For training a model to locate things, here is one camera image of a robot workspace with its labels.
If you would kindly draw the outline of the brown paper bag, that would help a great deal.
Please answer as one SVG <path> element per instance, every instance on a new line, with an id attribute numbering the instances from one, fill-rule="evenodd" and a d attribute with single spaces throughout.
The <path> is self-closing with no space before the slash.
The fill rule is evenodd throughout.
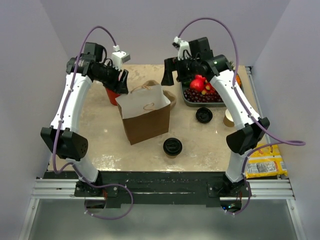
<path id="1" fill-rule="evenodd" d="M 169 131 L 171 101 L 155 80 L 149 80 L 115 100 L 131 145 Z"/>

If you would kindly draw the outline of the black coffee cup lid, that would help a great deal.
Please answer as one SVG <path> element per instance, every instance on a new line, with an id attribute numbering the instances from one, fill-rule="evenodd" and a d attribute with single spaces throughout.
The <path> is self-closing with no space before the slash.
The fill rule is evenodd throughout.
<path id="1" fill-rule="evenodd" d="M 174 137 L 166 139 L 163 143 L 164 152 L 179 152 L 181 153 L 183 149 L 182 142 Z"/>

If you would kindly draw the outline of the brown paper coffee cup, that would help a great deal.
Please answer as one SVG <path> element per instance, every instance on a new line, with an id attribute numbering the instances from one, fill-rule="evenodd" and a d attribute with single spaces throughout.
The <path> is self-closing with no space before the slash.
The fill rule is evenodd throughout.
<path id="1" fill-rule="evenodd" d="M 180 153 L 179 152 L 166 152 L 166 156 L 170 159 L 176 158 Z"/>

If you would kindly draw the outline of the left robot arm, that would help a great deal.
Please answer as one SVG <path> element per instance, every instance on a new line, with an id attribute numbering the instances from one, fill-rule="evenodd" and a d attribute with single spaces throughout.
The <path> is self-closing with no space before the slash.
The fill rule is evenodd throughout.
<path id="1" fill-rule="evenodd" d="M 66 64 L 64 92 L 57 113 L 40 136 L 52 152 L 52 157 L 66 160 L 66 166 L 76 169 L 79 181 L 76 189 L 90 196 L 99 196 L 104 190 L 101 172 L 88 159 L 88 140 L 79 134 L 79 121 L 86 95 L 94 81 L 116 94 L 127 94 L 129 72 L 122 65 L 130 54 L 113 47 L 110 57 L 104 46 L 86 42 L 79 56 Z"/>

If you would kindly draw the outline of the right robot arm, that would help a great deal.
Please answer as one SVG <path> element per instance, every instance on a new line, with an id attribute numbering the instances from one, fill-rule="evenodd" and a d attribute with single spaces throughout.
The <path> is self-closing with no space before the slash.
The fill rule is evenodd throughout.
<path id="1" fill-rule="evenodd" d="M 188 42 L 176 36 L 172 45 L 178 54 L 164 60 L 161 85 L 174 85 L 174 71 L 177 72 L 176 80 L 181 83 L 201 75 L 219 93 L 231 114 L 236 132 L 226 137 L 231 154 L 219 192 L 233 197 L 244 182 L 245 157 L 263 138 L 270 121 L 252 108 L 239 84 L 233 80 L 235 72 L 230 62 L 223 54 L 214 56 L 207 37 Z"/>

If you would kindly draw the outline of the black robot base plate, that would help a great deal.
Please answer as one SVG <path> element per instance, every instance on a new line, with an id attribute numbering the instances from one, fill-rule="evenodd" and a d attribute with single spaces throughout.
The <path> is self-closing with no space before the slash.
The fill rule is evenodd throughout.
<path id="1" fill-rule="evenodd" d="M 74 180 L 76 197 L 102 198 L 107 208 L 122 204 L 136 205 L 203 205 L 227 208 L 221 198 L 248 197 L 251 191 L 243 180 L 232 183 L 226 174 L 205 171 L 101 171 L 96 182 L 88 185 L 74 171 L 54 174 L 45 180 Z"/>

